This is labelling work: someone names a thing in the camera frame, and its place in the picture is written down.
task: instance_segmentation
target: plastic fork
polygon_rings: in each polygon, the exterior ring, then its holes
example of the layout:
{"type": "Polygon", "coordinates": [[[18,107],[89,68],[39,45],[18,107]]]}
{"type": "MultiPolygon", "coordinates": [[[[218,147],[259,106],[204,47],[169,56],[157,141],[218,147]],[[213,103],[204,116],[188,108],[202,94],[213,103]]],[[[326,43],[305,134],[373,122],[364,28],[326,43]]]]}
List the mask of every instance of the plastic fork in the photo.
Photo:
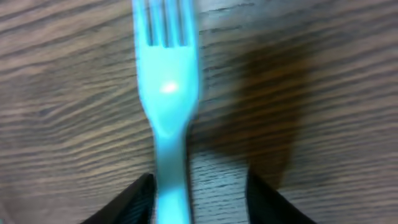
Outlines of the plastic fork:
{"type": "Polygon", "coordinates": [[[132,0],[141,103],[154,133],[156,223],[192,222],[185,138],[201,74],[192,0],[132,0]]]}

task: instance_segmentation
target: wooden surface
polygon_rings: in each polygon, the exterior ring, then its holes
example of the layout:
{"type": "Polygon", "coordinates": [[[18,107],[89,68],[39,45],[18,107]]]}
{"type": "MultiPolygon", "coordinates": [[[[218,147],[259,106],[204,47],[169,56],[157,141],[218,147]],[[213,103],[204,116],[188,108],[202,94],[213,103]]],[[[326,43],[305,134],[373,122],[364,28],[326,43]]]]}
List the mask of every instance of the wooden surface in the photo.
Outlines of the wooden surface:
{"type": "MultiPolygon", "coordinates": [[[[197,2],[197,223],[247,223],[247,164],[316,222],[396,223],[398,2],[197,2]]],[[[154,170],[132,41],[128,0],[0,1],[9,223],[78,223],[154,170]]]]}

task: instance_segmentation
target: fork tine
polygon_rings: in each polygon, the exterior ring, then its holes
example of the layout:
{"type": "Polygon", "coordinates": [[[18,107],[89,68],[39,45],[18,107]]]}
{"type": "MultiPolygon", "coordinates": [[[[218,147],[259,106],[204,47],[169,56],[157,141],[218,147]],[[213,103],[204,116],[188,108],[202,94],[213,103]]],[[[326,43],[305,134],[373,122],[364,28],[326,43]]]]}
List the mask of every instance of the fork tine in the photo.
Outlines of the fork tine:
{"type": "Polygon", "coordinates": [[[169,45],[177,46],[180,39],[180,26],[178,24],[178,7],[176,0],[166,0],[167,22],[169,26],[169,45]]]}
{"type": "Polygon", "coordinates": [[[150,2],[150,16],[152,19],[152,30],[154,45],[166,46],[165,43],[165,28],[163,23],[162,0],[149,0],[150,2]]]}
{"type": "Polygon", "coordinates": [[[182,24],[186,45],[196,44],[196,24],[195,11],[193,9],[193,0],[180,0],[182,9],[182,24]]]}
{"type": "Polygon", "coordinates": [[[140,49],[149,45],[148,21],[145,14],[143,0],[132,0],[134,15],[134,33],[136,48],[140,49]]]}

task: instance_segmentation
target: wooden table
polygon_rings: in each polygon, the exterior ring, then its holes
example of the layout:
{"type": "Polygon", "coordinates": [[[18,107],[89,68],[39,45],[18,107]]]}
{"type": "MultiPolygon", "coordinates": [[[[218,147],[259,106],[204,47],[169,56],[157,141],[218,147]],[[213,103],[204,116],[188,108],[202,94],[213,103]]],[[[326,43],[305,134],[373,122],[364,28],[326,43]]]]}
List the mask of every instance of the wooden table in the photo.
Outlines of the wooden table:
{"type": "MultiPolygon", "coordinates": [[[[197,223],[247,223],[247,164],[316,222],[396,223],[398,2],[197,2],[197,223]]],[[[2,218],[78,223],[154,171],[134,59],[128,0],[0,1],[2,218]]]]}

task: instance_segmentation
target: black object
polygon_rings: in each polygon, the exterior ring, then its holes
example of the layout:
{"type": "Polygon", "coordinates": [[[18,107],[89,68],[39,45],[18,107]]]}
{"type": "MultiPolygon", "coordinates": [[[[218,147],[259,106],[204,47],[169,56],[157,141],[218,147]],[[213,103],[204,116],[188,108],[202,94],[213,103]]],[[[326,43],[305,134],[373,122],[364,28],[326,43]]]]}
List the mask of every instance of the black object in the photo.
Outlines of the black object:
{"type": "MultiPolygon", "coordinates": [[[[150,224],[156,182],[144,174],[114,200],[82,224],[150,224]]],[[[251,224],[314,224],[254,172],[246,186],[251,224]]]]}

